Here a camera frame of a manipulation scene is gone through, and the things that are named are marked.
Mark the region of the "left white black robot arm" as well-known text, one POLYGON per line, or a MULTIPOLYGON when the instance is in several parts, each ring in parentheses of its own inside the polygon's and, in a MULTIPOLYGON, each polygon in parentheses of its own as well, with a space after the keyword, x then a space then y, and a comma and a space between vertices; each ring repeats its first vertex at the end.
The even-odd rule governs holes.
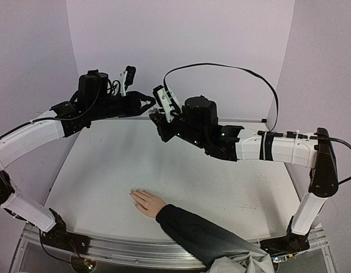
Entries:
POLYGON ((79 77, 78 89, 70 100, 0 135, 0 207, 36 226, 60 249, 70 244, 65 222, 53 209, 25 198, 11 182, 6 168, 45 144, 90 128, 94 121, 144 114, 156 100, 128 90, 135 73, 135 67, 127 66, 120 79, 111 81, 107 73, 88 71, 79 77))

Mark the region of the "clear nail polish bottle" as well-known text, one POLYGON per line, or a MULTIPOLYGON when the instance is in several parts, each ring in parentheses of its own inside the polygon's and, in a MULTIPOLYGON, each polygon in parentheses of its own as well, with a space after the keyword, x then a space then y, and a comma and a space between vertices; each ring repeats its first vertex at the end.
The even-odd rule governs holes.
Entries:
POLYGON ((148 111, 148 115, 156 115, 156 114, 159 114, 159 113, 160 113, 159 110, 157 108, 155 108, 155 107, 149 109, 149 111, 148 111))

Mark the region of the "mannequin hand on table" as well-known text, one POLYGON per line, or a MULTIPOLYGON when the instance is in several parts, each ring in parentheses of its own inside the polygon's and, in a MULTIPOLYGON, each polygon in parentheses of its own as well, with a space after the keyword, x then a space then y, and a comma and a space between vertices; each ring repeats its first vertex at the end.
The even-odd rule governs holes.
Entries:
POLYGON ((156 218, 161 209, 167 205, 162 198, 148 191, 136 189, 129 195, 134 200, 137 210, 150 218, 156 218))

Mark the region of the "black sleeved forearm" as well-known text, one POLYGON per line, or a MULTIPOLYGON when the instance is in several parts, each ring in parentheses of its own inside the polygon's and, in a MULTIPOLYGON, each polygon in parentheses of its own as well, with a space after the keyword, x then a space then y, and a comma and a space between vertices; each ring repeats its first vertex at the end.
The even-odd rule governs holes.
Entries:
POLYGON ((238 235, 172 204, 158 212, 156 221, 174 242, 206 266, 224 257, 240 262, 250 257, 257 260, 269 257, 267 252, 238 235))

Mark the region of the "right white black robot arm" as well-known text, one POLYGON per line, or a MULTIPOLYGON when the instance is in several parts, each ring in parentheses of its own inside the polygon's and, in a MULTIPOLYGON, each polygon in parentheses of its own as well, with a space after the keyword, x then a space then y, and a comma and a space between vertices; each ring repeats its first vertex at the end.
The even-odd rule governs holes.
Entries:
POLYGON ((295 254, 310 246, 311 225, 326 200, 339 186, 336 158, 328 131, 318 128, 314 134, 288 131, 253 131, 244 126, 220 125, 216 103, 204 96, 191 97, 182 107, 174 99, 157 92, 160 109, 149 113, 163 142, 179 137, 220 160, 261 160, 296 164, 310 169, 310 185, 292 216, 286 235, 261 241, 271 255, 295 254))

